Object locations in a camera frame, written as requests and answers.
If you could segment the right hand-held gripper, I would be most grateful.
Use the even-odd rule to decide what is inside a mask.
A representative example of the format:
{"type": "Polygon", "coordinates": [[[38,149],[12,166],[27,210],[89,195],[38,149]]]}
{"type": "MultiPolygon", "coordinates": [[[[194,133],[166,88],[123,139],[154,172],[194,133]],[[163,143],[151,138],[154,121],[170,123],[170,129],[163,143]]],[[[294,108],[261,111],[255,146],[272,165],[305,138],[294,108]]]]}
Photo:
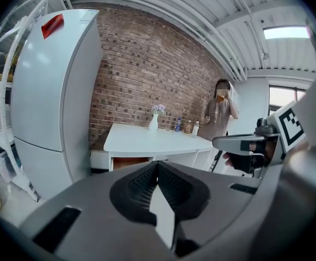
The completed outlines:
{"type": "Polygon", "coordinates": [[[295,102],[257,120],[253,134],[215,137],[213,147],[227,152],[233,168],[261,178],[270,166],[283,163],[286,154],[306,137],[297,115],[295,102]]]}

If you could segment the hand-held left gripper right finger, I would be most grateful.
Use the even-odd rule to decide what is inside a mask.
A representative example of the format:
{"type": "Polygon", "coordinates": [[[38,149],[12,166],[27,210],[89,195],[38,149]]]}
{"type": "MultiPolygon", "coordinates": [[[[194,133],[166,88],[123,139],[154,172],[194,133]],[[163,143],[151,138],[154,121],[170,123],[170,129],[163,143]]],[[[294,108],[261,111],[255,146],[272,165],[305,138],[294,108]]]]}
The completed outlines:
{"type": "Polygon", "coordinates": [[[282,168],[262,179],[158,162],[159,187],[174,212],[173,249],[159,260],[269,260],[274,229],[266,221],[282,168]]]}

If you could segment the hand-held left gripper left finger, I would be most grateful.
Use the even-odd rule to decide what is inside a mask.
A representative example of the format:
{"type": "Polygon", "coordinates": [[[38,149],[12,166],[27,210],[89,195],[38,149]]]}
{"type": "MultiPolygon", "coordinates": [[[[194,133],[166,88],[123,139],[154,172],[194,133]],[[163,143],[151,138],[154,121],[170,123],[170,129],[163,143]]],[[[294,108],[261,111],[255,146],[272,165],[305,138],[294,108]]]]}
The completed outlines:
{"type": "Polygon", "coordinates": [[[143,164],[87,177],[68,187],[34,210],[19,227],[32,260],[173,260],[152,225],[122,216],[110,200],[110,188],[143,164]],[[35,237],[63,209],[80,211],[65,236],[50,253],[35,237]]]}

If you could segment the person's right hand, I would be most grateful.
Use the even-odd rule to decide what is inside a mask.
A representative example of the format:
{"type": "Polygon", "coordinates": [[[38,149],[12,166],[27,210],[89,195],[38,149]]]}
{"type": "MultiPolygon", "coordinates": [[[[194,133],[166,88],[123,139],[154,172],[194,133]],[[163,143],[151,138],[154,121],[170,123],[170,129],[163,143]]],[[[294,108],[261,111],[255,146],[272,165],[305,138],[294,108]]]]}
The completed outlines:
{"type": "Polygon", "coordinates": [[[233,167],[232,161],[231,161],[231,156],[228,152],[226,152],[225,154],[223,154],[223,159],[225,160],[225,165],[226,166],[230,166],[233,167]]]}

